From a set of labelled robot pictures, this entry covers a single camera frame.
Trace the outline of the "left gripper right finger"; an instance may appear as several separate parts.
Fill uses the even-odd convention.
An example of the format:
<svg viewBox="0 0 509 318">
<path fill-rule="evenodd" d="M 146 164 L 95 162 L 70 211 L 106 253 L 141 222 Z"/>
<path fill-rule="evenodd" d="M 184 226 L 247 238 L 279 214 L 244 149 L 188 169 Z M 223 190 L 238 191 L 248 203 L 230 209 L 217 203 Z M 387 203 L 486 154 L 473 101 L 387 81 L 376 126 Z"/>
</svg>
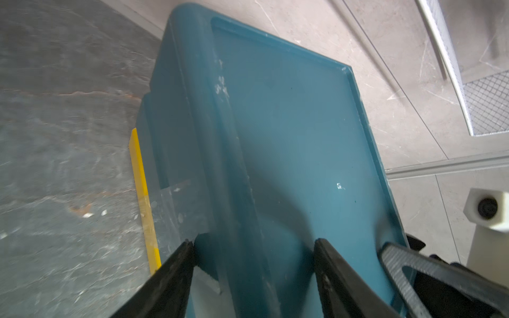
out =
<svg viewBox="0 0 509 318">
<path fill-rule="evenodd" d="M 314 243 L 314 272 L 324 317 L 399 317 L 330 242 Z"/>
</svg>

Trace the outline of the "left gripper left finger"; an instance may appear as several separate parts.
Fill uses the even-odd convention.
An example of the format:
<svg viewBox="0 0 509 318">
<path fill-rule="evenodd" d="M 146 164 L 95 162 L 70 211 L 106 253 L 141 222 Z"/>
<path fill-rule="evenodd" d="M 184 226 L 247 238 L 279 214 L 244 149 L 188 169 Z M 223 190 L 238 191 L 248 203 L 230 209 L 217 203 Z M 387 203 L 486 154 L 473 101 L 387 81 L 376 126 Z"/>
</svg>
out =
<svg viewBox="0 0 509 318">
<path fill-rule="evenodd" d="M 186 240 L 112 316 L 185 317 L 194 267 L 194 244 Z"/>
</svg>

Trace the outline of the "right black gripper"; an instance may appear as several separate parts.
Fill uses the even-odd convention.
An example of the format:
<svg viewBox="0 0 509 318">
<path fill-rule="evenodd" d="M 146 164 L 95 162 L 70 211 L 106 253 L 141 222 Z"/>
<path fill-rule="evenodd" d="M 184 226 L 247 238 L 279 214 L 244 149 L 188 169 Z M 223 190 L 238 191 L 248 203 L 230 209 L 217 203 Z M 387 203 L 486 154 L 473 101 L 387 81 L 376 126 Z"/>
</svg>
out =
<svg viewBox="0 0 509 318">
<path fill-rule="evenodd" d="M 508 317 L 508 289 L 393 243 L 379 260 L 412 317 Z M 415 270 L 413 287 L 403 268 Z"/>
</svg>

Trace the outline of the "teal drawer cabinet yellow base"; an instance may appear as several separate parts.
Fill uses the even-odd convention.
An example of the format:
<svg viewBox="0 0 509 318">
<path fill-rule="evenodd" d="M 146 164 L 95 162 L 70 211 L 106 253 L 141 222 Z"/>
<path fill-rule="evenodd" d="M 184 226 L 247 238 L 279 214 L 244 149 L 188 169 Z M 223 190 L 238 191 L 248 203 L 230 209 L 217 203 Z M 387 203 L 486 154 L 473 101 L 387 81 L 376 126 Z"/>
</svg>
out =
<svg viewBox="0 0 509 318">
<path fill-rule="evenodd" d="M 350 66 L 197 3 L 168 19 L 135 124 L 158 254 L 196 243 L 187 317 L 321 317 L 327 239 L 398 314 L 406 237 Z"/>
</svg>

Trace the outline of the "aluminium frame profile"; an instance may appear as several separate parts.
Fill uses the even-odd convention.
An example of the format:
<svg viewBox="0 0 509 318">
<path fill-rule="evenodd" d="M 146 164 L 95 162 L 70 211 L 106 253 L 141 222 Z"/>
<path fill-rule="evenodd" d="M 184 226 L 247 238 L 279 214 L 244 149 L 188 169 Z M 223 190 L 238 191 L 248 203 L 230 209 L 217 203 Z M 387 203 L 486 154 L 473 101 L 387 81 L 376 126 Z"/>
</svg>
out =
<svg viewBox="0 0 509 318">
<path fill-rule="evenodd" d="M 386 170 L 388 180 L 404 180 L 508 166 L 508 151 L 491 152 Z"/>
</svg>

